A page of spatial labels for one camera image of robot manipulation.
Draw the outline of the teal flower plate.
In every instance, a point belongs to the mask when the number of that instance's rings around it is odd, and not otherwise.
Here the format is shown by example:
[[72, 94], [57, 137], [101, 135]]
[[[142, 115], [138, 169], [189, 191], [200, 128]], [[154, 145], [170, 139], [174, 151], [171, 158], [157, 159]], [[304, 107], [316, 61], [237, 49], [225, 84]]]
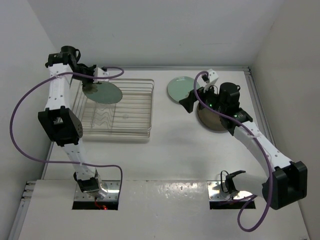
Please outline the teal flower plate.
[[175, 77], [167, 85], [168, 96], [177, 104], [180, 100], [187, 98], [193, 89], [194, 79], [189, 76]]
[[99, 104], [116, 104], [123, 98], [122, 91], [108, 81], [82, 81], [82, 92]]

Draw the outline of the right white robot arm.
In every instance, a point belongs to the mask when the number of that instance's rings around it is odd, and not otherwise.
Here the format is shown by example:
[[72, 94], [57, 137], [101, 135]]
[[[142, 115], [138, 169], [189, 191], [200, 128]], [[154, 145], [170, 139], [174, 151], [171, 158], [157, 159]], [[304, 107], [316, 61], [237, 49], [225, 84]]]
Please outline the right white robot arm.
[[281, 153], [259, 130], [253, 118], [240, 107], [239, 85], [222, 83], [218, 93], [214, 87], [191, 90], [179, 103], [188, 113], [194, 103], [219, 116], [221, 125], [240, 141], [254, 156], [265, 172], [257, 177], [238, 170], [226, 175], [221, 189], [233, 195], [248, 191], [262, 197], [274, 210], [281, 209], [307, 196], [308, 169]]

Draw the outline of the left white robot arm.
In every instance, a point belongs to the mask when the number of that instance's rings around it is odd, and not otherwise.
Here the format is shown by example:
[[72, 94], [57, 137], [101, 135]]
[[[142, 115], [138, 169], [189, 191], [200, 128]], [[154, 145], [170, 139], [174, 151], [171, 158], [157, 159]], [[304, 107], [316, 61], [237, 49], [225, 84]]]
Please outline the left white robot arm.
[[88, 67], [79, 63], [81, 53], [73, 46], [63, 46], [59, 53], [48, 56], [45, 66], [54, 78], [50, 82], [49, 96], [44, 111], [38, 113], [38, 120], [49, 139], [67, 154], [73, 164], [73, 177], [81, 192], [102, 200], [107, 196], [95, 167], [89, 166], [84, 148], [83, 126], [73, 113], [70, 104], [70, 84], [72, 79], [81, 81], [85, 87], [92, 86], [96, 66]]

